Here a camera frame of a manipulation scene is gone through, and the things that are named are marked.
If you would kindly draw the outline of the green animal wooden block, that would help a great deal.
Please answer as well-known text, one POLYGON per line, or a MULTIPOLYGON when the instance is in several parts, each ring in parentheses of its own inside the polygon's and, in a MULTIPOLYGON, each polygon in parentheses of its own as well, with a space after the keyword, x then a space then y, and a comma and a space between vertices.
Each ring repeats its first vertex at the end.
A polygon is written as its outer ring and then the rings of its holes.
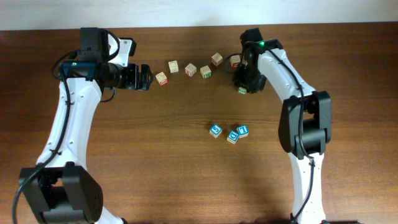
POLYGON ((247 89, 243 88, 243 87, 239 87, 238 88, 238 92, 242 95, 246 95, 247 94, 247 89))

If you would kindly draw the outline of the blue L wooden block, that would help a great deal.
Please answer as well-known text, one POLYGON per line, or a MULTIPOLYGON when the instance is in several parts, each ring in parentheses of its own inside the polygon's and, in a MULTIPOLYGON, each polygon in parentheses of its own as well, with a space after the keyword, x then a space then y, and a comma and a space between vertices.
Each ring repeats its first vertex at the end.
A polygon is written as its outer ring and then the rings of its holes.
POLYGON ((239 138, 244 138, 249 134, 249 130, 246 125, 238 126, 236 130, 239 134, 239 138))

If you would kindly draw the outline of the blue D wooden block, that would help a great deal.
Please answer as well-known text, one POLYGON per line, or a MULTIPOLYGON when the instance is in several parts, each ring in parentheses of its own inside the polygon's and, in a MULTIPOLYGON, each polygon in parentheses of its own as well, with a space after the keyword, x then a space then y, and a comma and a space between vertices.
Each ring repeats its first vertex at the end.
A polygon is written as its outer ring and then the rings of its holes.
POLYGON ((235 144, 238 139, 239 139, 239 133, 237 133, 234 130, 231 130, 227 136, 227 141, 232 144, 235 144))

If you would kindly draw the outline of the blue 5 wooden block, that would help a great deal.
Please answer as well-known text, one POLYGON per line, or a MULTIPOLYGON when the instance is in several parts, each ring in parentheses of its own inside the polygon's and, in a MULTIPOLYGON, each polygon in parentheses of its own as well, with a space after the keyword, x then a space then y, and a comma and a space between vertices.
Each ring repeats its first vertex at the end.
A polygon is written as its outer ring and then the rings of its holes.
POLYGON ((214 124, 211 128, 210 128, 210 134, 214 137, 217 138, 221 133, 222 133, 222 128, 217 125, 214 124))

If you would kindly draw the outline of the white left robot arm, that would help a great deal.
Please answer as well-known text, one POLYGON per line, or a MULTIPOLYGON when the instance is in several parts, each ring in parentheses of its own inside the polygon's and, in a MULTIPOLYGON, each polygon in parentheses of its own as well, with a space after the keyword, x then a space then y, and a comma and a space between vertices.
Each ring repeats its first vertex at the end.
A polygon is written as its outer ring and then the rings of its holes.
POLYGON ((19 174, 24 196, 39 223, 124 223, 103 203, 103 191, 89 174, 86 149, 94 113, 111 90, 147 91, 154 75, 146 64, 129 62, 132 38, 97 27, 80 29, 80 46, 52 67, 60 82, 57 112, 36 165, 19 174))

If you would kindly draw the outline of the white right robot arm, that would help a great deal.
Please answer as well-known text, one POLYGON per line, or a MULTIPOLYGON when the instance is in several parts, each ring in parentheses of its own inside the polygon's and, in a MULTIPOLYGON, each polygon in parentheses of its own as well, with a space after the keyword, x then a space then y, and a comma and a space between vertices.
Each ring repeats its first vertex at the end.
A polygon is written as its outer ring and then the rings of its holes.
POLYGON ((331 98, 316 91, 294 69, 277 39, 265 40, 258 28, 241 36, 242 52, 233 81, 248 93, 270 83, 282 102, 279 142, 288 154, 294 182, 291 223, 325 223, 322 162, 331 139, 331 98))

